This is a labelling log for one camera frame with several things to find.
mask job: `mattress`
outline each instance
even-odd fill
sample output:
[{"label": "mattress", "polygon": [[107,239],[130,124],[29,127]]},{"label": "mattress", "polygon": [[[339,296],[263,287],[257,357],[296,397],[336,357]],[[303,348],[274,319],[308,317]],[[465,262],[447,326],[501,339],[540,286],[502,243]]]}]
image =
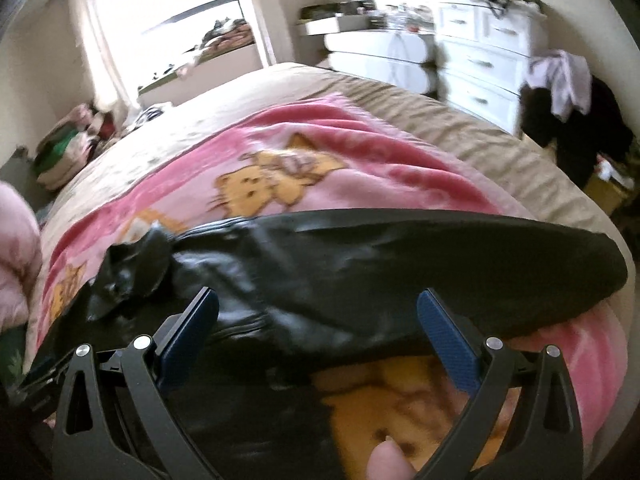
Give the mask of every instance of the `mattress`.
[{"label": "mattress", "polygon": [[[42,232],[43,271],[31,298],[26,364],[36,349],[36,320],[49,259],[71,225],[163,167],[212,132],[249,115],[301,99],[340,92],[393,126],[434,144],[475,167],[546,222],[603,232],[620,247],[628,266],[628,282],[609,298],[610,308],[627,336],[637,328],[634,309],[635,267],[621,235],[609,218],[551,162],[518,139],[462,112],[400,88],[340,73],[282,64],[247,74],[203,94],[126,137],[81,171],[60,193]],[[629,343],[625,386],[606,426],[600,431],[588,469],[610,451],[638,404],[640,348]]]}]

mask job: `beige bed sheet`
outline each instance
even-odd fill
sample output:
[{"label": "beige bed sheet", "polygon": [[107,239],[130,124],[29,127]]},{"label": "beige bed sheet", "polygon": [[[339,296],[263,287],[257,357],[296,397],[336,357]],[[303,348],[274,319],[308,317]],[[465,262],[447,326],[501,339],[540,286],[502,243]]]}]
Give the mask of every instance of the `beige bed sheet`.
[{"label": "beige bed sheet", "polygon": [[[34,356],[35,313],[49,259],[72,224],[214,132],[264,108],[332,92],[341,92],[400,130],[471,164],[519,200],[534,218],[609,235],[619,245],[629,269],[628,282],[609,304],[629,335],[636,270],[628,247],[609,218],[555,165],[496,126],[432,99],[372,80],[288,63],[247,74],[174,108],[121,140],[63,189],[42,232],[45,263],[31,298],[26,366]],[[630,398],[633,395],[640,392],[634,390]],[[626,416],[628,407],[622,412],[624,424],[630,417]],[[609,433],[607,442],[596,443],[594,462],[599,462],[617,439],[616,430]]]}]

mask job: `finger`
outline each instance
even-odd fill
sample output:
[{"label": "finger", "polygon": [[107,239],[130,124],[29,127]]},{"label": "finger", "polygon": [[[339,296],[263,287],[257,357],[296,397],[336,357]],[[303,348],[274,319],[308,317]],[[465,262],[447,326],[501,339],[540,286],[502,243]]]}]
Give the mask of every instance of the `finger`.
[{"label": "finger", "polygon": [[414,476],[414,467],[393,440],[383,442],[371,453],[367,480],[411,480]]}]

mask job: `green fabric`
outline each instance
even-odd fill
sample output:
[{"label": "green fabric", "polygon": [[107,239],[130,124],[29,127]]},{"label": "green fabric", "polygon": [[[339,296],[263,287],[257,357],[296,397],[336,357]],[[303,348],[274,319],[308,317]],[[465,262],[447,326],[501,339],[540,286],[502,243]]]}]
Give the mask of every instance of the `green fabric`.
[{"label": "green fabric", "polygon": [[0,382],[5,388],[16,383],[22,376],[26,338],[26,325],[0,334]]},{"label": "green fabric", "polygon": [[48,153],[43,153],[43,157],[40,160],[36,161],[35,171],[38,175],[45,173],[46,171],[51,170],[57,163],[60,162],[62,156],[65,154],[66,149],[69,146],[71,140],[78,134],[78,130],[76,128],[72,128],[71,131],[66,134],[65,137],[57,142],[54,146],[47,146],[49,149]]}]

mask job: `drawer handle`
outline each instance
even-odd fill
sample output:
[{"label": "drawer handle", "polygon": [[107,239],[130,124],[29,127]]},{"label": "drawer handle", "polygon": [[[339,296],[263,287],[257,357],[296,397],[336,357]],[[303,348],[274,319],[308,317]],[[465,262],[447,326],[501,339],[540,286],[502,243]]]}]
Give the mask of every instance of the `drawer handle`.
[{"label": "drawer handle", "polygon": [[495,30],[497,30],[498,32],[502,32],[503,34],[508,34],[509,36],[517,36],[518,33],[516,30],[513,30],[512,28],[505,28],[505,27],[494,27]]},{"label": "drawer handle", "polygon": [[469,58],[469,63],[473,63],[474,65],[478,65],[478,66],[483,66],[485,68],[494,67],[493,63],[489,63],[488,61],[483,61],[482,59],[473,59],[472,57]]}]

